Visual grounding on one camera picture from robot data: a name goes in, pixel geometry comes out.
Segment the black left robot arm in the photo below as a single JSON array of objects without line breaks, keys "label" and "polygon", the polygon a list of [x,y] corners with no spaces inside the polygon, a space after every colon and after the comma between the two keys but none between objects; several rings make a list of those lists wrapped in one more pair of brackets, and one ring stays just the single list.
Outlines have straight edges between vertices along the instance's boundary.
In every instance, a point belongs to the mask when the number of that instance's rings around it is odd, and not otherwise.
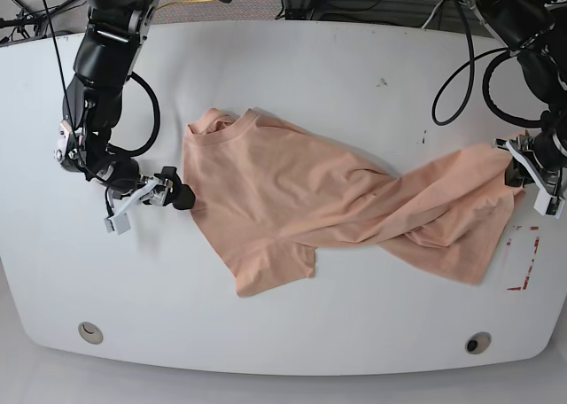
[{"label": "black left robot arm", "polygon": [[[534,183],[557,201],[566,192],[566,0],[452,0],[467,41],[469,72],[467,89],[456,112],[447,120],[435,119],[438,126],[456,120],[470,100],[480,56],[474,51],[464,8],[469,7],[486,30],[501,43],[491,50],[491,62],[482,78],[486,107],[497,118],[524,130],[537,129],[535,137],[512,139],[498,146],[513,154],[506,183],[520,186]],[[547,108],[537,120],[506,113],[493,101],[491,82],[497,67],[515,60],[521,67],[531,93]]]}]

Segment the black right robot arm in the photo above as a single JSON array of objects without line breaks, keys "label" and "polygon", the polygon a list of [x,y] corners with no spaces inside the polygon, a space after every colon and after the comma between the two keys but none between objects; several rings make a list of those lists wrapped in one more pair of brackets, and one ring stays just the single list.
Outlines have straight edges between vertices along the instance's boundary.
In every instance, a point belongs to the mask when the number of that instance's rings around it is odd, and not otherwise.
[{"label": "black right robot arm", "polygon": [[[64,85],[56,159],[66,171],[104,185],[108,198],[131,197],[151,181],[141,174],[136,157],[155,144],[161,125],[157,96],[134,71],[159,0],[85,1],[89,21],[74,60],[74,76]],[[150,137],[134,150],[110,142],[128,81],[145,90],[153,116]]]}]

